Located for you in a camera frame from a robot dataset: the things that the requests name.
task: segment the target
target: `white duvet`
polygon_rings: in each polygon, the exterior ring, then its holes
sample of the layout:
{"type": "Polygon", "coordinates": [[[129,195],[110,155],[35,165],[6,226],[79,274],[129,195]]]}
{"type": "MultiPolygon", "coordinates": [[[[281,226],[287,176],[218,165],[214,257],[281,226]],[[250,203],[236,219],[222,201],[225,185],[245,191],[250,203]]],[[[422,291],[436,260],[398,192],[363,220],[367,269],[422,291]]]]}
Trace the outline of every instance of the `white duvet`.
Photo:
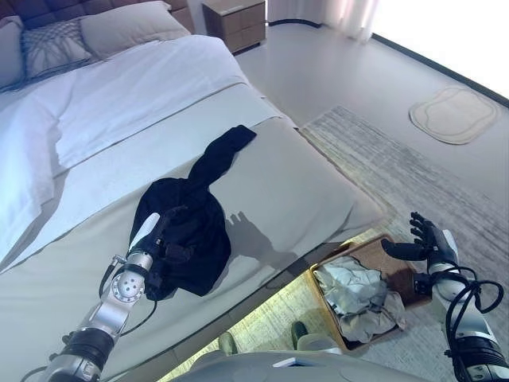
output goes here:
{"type": "Polygon", "coordinates": [[[53,197],[57,174],[239,83],[221,40],[188,36],[1,94],[0,261],[53,197]]]}

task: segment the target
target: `wooden basket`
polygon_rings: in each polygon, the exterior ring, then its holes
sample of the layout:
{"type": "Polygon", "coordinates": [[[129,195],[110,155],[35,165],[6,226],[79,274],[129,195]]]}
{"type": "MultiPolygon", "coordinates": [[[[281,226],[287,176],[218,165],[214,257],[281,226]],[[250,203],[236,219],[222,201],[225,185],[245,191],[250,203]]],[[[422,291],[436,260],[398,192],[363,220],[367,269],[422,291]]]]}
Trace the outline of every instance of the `wooden basket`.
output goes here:
{"type": "Polygon", "coordinates": [[[325,260],[322,260],[318,264],[312,265],[305,273],[306,281],[311,286],[311,289],[320,302],[322,308],[328,311],[325,321],[333,333],[333,339],[338,343],[344,352],[351,352],[353,350],[357,350],[366,345],[369,345],[373,341],[377,341],[384,335],[392,332],[393,330],[396,330],[398,327],[395,326],[393,329],[382,334],[375,334],[371,342],[367,344],[363,344],[362,342],[358,341],[349,341],[342,337],[340,332],[340,323],[336,312],[334,312],[334,310],[325,300],[318,280],[314,276],[313,271],[318,267],[326,263],[330,263],[338,257],[346,255],[351,256],[359,260],[363,267],[380,271],[382,279],[387,281],[387,286],[389,289],[397,291],[401,296],[401,300],[405,306],[405,309],[420,306],[430,301],[430,298],[427,296],[415,294],[414,292],[413,275],[416,272],[414,266],[406,261],[394,259],[385,253],[381,244],[382,239],[393,241],[389,235],[384,234],[377,236],[373,240],[370,240],[364,244],[347,244],[345,246],[341,246],[325,260]]]}

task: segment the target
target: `robotic arm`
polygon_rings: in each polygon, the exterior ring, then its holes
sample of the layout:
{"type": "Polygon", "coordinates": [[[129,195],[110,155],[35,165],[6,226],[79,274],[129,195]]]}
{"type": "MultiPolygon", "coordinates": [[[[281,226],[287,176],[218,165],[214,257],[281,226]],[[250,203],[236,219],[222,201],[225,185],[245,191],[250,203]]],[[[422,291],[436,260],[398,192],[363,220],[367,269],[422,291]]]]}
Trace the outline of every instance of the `robotic arm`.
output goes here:
{"type": "Polygon", "coordinates": [[[454,373],[460,382],[508,381],[509,365],[484,313],[496,308],[503,298],[503,288],[492,281],[477,280],[476,273],[460,267],[457,246],[450,231],[442,231],[412,212],[410,230],[418,238],[414,244],[394,244],[383,240],[383,249],[396,259],[427,260],[427,274],[414,276],[414,289],[433,298],[432,307],[442,324],[449,350],[445,355],[453,360],[454,373]],[[474,279],[467,279],[461,271],[469,271],[474,279]],[[495,301],[483,308],[481,286],[491,284],[498,290],[495,301]]]}
{"type": "Polygon", "coordinates": [[[97,382],[111,350],[121,337],[130,311],[143,296],[152,255],[161,243],[165,220],[153,213],[140,227],[126,258],[115,256],[103,278],[101,301],[69,336],[65,347],[41,374],[40,382],[97,382]],[[122,267],[105,291],[103,284],[121,263],[122,267]]]}

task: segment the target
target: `crumpled clothes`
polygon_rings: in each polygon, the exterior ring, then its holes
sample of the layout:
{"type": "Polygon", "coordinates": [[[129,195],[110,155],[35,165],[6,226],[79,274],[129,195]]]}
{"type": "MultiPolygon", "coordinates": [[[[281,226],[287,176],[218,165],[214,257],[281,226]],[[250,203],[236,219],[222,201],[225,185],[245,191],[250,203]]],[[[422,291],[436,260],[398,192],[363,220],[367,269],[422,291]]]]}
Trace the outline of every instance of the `crumpled clothes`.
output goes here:
{"type": "Polygon", "coordinates": [[[314,271],[325,299],[340,316],[340,331],[349,341],[369,342],[373,335],[406,327],[398,292],[389,291],[380,272],[357,259],[341,256],[314,271]]]}
{"type": "Polygon", "coordinates": [[[314,271],[325,299],[337,314],[358,313],[382,306],[387,284],[380,272],[366,269],[357,259],[341,256],[314,271]]]}
{"type": "Polygon", "coordinates": [[[364,344],[371,341],[375,334],[388,332],[397,325],[406,328],[405,307],[398,292],[387,293],[383,307],[379,312],[366,309],[361,313],[345,314],[340,318],[341,335],[349,341],[364,344]]]}

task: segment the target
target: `pillow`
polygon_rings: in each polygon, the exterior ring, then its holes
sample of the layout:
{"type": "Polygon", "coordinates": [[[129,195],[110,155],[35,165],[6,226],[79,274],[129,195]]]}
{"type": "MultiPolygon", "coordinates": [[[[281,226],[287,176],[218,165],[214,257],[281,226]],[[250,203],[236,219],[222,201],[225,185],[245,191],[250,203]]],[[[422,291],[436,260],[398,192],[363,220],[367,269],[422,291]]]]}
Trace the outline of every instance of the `pillow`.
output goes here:
{"type": "Polygon", "coordinates": [[[18,16],[0,20],[0,89],[16,85],[23,80],[23,54],[21,31],[23,23],[18,16]]]}
{"type": "Polygon", "coordinates": [[[169,4],[162,1],[141,2],[86,16],[81,20],[81,29],[87,47],[102,59],[148,41],[173,40],[191,34],[169,14],[169,4]]]}
{"type": "Polygon", "coordinates": [[[26,75],[30,79],[67,72],[83,66],[92,58],[85,49],[79,19],[26,30],[21,42],[26,75]]]}

